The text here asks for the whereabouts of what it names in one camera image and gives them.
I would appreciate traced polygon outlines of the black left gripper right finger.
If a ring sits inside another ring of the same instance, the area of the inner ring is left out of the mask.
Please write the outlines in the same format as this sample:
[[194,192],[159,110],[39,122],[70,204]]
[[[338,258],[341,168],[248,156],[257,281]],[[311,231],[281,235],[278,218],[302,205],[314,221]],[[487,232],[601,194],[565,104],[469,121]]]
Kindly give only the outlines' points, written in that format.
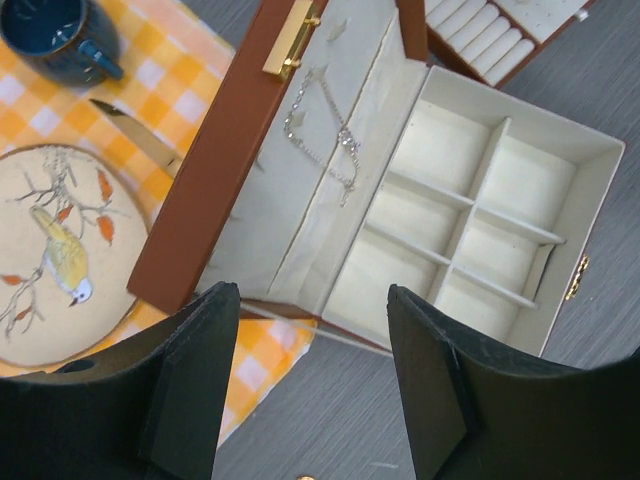
[[524,353],[388,291],[388,325],[419,479],[635,479],[639,358],[590,370]]

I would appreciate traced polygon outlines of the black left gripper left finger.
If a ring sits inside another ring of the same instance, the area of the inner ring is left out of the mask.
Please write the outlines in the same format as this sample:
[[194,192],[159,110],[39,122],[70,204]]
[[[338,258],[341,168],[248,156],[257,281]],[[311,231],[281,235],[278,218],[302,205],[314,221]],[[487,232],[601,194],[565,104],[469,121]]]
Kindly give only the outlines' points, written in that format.
[[207,479],[239,326],[236,285],[58,370],[1,382],[5,479]]

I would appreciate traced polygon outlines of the brown jewelry box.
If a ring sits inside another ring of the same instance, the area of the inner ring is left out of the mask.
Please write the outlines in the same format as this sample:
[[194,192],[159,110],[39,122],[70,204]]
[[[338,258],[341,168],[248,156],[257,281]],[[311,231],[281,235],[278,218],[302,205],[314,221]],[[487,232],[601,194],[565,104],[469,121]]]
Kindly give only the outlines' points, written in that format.
[[539,355],[624,149],[429,65],[420,1],[265,1],[128,288],[173,313],[234,282],[388,347],[398,284]]

